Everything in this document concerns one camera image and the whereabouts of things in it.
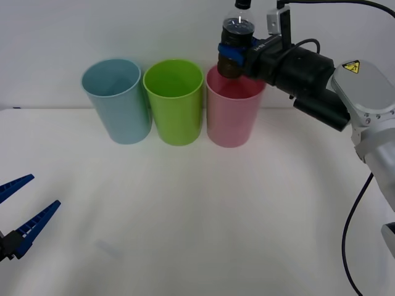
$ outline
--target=plastic bottle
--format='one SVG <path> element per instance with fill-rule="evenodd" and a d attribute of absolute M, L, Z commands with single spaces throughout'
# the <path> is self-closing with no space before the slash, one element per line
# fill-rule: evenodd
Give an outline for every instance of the plastic bottle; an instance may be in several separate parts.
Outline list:
<path fill-rule="evenodd" d="M 221 42 L 235 47 L 250 46 L 255 31 L 251 0 L 236 0 L 235 7 L 223 21 Z"/>

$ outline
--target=plastic cup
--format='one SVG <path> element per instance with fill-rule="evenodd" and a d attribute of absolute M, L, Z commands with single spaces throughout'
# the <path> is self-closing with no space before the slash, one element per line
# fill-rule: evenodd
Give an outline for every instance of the plastic cup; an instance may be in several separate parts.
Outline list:
<path fill-rule="evenodd" d="M 245 76 L 228 79 L 211 68 L 207 74 L 207 134 L 222 147 L 238 147 L 251 135 L 266 84 Z"/>
<path fill-rule="evenodd" d="M 81 84 L 113 141 L 134 144 L 149 134 L 152 120 L 135 63 L 104 60 L 85 72 Z"/>
<path fill-rule="evenodd" d="M 202 125 L 204 75 L 188 60 L 165 60 L 144 75 L 152 114 L 164 142 L 183 146 L 195 141 Z"/>

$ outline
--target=white table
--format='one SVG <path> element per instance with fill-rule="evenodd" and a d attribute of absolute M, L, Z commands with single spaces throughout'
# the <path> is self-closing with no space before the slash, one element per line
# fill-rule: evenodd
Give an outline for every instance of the white table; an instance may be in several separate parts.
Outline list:
<path fill-rule="evenodd" d="M 2 296 L 348 296 L 344 222 L 369 170 L 351 131 L 263 110 L 251 140 L 121 146 L 94 110 L 0 112 L 0 184 L 36 177 L 0 206 L 3 233 L 62 205 L 21 260 L 0 263 Z M 381 238 L 395 214 L 376 182 L 352 221 L 351 273 L 392 296 Z"/>

